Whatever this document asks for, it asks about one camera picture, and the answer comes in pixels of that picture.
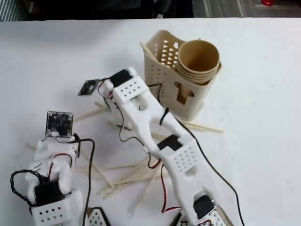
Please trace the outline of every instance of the beige plastic basket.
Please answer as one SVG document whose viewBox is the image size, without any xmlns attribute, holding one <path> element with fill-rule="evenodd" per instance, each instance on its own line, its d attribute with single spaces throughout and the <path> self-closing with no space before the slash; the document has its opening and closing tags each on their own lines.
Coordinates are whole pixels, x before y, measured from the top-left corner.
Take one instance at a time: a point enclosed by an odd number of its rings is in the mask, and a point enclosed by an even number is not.
<svg viewBox="0 0 301 226">
<path fill-rule="evenodd" d="M 161 104 L 169 107 L 174 114 L 183 120 L 191 121 L 202 108 L 203 100 L 216 75 L 208 84 L 200 86 L 186 81 L 175 71 L 178 62 L 178 49 L 184 42 L 168 31 L 161 30 L 146 44 L 142 44 L 145 82 L 147 85 L 162 83 Z M 184 95 L 182 89 L 189 89 L 190 91 Z M 150 87 L 150 91 L 157 97 L 158 86 Z"/>
</svg>

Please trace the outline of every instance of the white table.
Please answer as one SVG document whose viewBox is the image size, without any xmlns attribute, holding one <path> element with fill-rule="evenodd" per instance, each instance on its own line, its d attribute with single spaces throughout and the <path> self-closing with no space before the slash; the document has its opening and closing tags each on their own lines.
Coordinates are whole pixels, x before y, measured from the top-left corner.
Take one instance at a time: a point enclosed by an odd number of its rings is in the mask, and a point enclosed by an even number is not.
<svg viewBox="0 0 301 226">
<path fill-rule="evenodd" d="M 25 143 L 34 145 L 43 137 L 47 110 L 80 115 L 95 109 L 94 99 L 77 96 L 87 79 L 128 66 L 144 76 L 139 42 L 159 29 L 183 40 L 208 40 L 220 51 L 223 69 L 196 121 L 226 132 L 196 134 L 213 165 L 237 189 L 246 225 L 299 224 L 301 20 L 221 18 L 0 23 L 3 225 L 32 225 L 27 204 L 11 193 L 9 178 L 32 160 Z M 100 116 L 74 124 L 74 132 L 96 140 L 95 163 L 132 163 L 145 156 L 135 141 L 119 142 L 117 129 L 106 121 Z M 26 194 L 24 178 L 16 180 Z M 87 178 L 77 174 L 74 181 L 86 195 Z M 173 206 L 167 184 L 168 205 Z M 100 185 L 93 184 L 92 194 Z M 175 213 L 160 213 L 159 180 L 135 214 L 127 213 L 144 187 L 129 187 L 105 202 L 92 195 L 90 205 L 102 206 L 114 226 L 168 225 Z M 240 225 L 233 193 L 224 194 L 224 210 Z"/>
</svg>

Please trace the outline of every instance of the red wire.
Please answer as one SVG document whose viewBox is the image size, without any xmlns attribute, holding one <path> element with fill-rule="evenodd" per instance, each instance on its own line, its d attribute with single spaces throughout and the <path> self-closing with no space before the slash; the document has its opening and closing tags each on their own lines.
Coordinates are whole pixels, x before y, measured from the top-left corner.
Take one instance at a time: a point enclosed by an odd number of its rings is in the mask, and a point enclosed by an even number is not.
<svg viewBox="0 0 301 226">
<path fill-rule="evenodd" d="M 212 224 L 211 220 L 205 220 L 204 222 L 200 223 L 200 225 L 205 225 L 208 222 L 209 222 L 209 226 L 211 226 L 211 224 Z"/>
<path fill-rule="evenodd" d="M 163 179 L 163 167 L 164 167 L 164 165 L 162 164 L 162 167 L 161 167 L 161 182 L 162 182 L 163 192 L 164 192 L 164 203 L 163 203 L 163 207 L 162 207 L 162 210 L 161 210 L 162 213 L 164 213 L 164 210 L 165 210 L 165 207 L 166 207 L 166 202 L 167 202 L 167 192 L 166 192 L 166 187 L 165 187 L 164 179 Z"/>
<path fill-rule="evenodd" d="M 156 167 L 160 164 L 161 159 L 159 159 L 158 162 L 157 162 L 155 165 L 153 165 L 153 166 L 150 166 L 150 162 L 151 162 L 151 154 L 149 153 L 149 162 L 147 163 L 147 166 L 148 166 L 150 169 L 156 168 Z"/>
<path fill-rule="evenodd" d="M 170 211 L 173 211 L 173 210 L 179 210 L 181 208 L 179 206 L 174 206 L 174 207 L 170 207 L 170 208 L 165 209 L 166 204 L 167 204 L 167 190 L 166 190 L 164 179 L 163 179 L 163 167 L 164 167 L 164 165 L 162 164 L 162 167 L 161 167 L 161 182 L 162 182 L 162 186 L 163 186 L 164 203 L 163 203 L 163 207 L 162 207 L 161 212 L 162 213 L 167 213 L 167 212 L 170 212 Z"/>
<path fill-rule="evenodd" d="M 167 212 L 173 211 L 173 210 L 180 210 L 180 209 L 181 209 L 181 207 L 179 207 L 179 206 L 174 206 L 174 207 L 167 208 L 167 209 L 164 211 L 164 213 L 167 213 Z"/>
<path fill-rule="evenodd" d="M 53 156 L 53 158 L 57 157 L 57 156 L 62 156 L 62 155 L 67 155 L 70 157 L 70 168 L 72 166 L 72 157 L 71 155 L 67 154 L 67 153 L 60 153 L 60 154 L 56 154 L 55 156 Z"/>
<path fill-rule="evenodd" d="M 53 166 L 53 162 L 51 163 L 51 165 L 50 165 L 50 168 L 49 168 L 48 178 L 50 178 L 50 174 L 51 174 L 52 166 Z"/>
</svg>

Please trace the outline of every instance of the paper cup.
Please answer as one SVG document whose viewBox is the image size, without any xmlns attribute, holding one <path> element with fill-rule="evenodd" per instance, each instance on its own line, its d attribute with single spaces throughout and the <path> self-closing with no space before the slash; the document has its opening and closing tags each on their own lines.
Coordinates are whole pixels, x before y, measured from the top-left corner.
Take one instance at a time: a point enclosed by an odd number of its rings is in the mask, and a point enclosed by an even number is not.
<svg viewBox="0 0 301 226">
<path fill-rule="evenodd" d="M 188 41 L 178 52 L 178 73 L 193 83 L 206 83 L 216 74 L 220 65 L 220 54 L 210 42 Z"/>
</svg>

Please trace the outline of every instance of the robotic arm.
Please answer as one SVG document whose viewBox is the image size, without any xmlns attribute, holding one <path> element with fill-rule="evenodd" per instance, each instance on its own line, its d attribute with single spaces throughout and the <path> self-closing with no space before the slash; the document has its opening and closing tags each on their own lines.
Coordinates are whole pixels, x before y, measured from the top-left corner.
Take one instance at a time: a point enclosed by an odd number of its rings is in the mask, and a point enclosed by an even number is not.
<svg viewBox="0 0 301 226">
<path fill-rule="evenodd" d="M 28 199 L 36 205 L 32 208 L 35 225 L 81 226 L 84 201 L 78 189 L 71 188 L 72 168 L 75 166 L 78 144 L 66 142 L 74 137 L 61 138 L 59 142 L 52 137 L 40 140 L 34 154 L 34 162 L 29 166 L 45 178 L 46 182 L 27 173 L 29 182 Z"/>
<path fill-rule="evenodd" d="M 132 125 L 149 153 L 162 160 L 183 215 L 191 224 L 199 224 L 194 201 L 205 195 L 205 191 L 201 180 L 202 155 L 196 140 L 171 113 L 166 113 L 134 69 L 113 75 L 103 82 L 103 86 L 103 95 L 109 97 L 108 103 L 113 112 L 117 107 L 123 114 L 126 120 L 123 125 Z M 156 144 L 151 137 L 150 122 L 160 123 L 172 134 Z"/>
</svg>

